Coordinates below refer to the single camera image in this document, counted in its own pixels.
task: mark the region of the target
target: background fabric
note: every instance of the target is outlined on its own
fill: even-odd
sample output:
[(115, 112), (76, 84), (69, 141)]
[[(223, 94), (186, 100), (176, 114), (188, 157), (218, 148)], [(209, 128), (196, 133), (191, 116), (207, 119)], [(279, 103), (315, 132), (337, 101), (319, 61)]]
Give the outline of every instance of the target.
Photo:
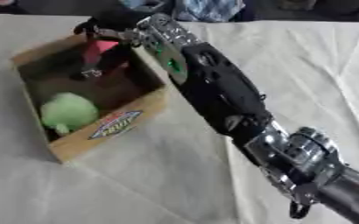
[[(88, 154), (53, 162), (9, 58), (66, 37), (86, 17), (0, 15), (0, 224), (348, 223), (322, 205), (304, 220), (168, 85), (167, 109)], [(309, 125), (359, 170), (359, 23), (185, 24), (267, 94), (288, 130)]]

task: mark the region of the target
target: robotic hand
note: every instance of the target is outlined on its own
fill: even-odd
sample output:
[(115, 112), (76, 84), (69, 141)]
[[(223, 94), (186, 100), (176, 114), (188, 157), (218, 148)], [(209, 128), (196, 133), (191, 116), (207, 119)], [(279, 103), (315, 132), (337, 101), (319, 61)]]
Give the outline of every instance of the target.
[(197, 39), (165, 14), (154, 14), (119, 29), (88, 29), (96, 39), (143, 46), (209, 125), (233, 144), (291, 200), (290, 215), (306, 216), (316, 203), (359, 223), (359, 172), (339, 157), (337, 146), (316, 129), (288, 134), (265, 108), (252, 82), (209, 43)]

